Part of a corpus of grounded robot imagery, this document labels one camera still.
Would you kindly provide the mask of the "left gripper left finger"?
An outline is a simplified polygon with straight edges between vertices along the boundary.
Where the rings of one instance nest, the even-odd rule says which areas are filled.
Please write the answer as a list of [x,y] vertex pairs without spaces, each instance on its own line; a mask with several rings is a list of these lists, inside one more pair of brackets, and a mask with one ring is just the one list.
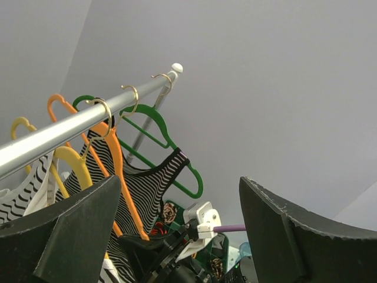
[[1,282],[97,282],[120,198],[110,176],[1,225]]

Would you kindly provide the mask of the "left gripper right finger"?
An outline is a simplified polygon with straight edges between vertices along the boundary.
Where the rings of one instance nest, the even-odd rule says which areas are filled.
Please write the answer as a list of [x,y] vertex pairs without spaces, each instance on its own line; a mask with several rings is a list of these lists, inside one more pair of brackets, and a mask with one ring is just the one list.
[[340,223],[249,177],[239,196],[259,282],[376,282],[376,232]]

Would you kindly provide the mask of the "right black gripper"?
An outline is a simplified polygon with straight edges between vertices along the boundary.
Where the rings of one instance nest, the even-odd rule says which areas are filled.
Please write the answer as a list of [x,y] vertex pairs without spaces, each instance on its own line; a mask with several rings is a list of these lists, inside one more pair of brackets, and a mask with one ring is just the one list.
[[117,242],[126,254],[137,282],[212,282],[212,273],[192,257],[178,256],[198,233],[189,223],[163,236],[144,240],[123,235]]

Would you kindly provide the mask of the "orange hanger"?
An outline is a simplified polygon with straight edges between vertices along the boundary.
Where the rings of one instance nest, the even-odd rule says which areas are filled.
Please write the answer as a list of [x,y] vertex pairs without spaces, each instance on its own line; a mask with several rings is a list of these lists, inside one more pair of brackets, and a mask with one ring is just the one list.
[[[48,102],[47,102],[48,112],[53,122],[57,121],[57,118],[52,109],[52,103],[54,101],[59,101],[71,114],[77,113],[77,110],[72,105],[70,105],[70,103],[65,101],[65,98],[62,95],[53,94],[48,99]],[[105,124],[104,122],[100,122],[96,124],[95,126],[93,126],[91,130],[95,131],[100,136],[104,136],[106,132],[110,130],[109,134],[104,140],[110,149],[111,157],[114,164],[115,174],[121,180],[121,191],[122,191],[124,200],[127,204],[128,210],[130,211],[131,217],[133,219],[133,222],[137,228],[139,235],[141,236],[142,239],[149,240],[149,236],[144,231],[142,220],[139,216],[137,208],[132,200],[131,193],[129,192],[125,179],[124,179],[122,151],[121,151],[120,143],[116,137],[115,127],[112,126],[111,118],[108,119],[107,124]]]

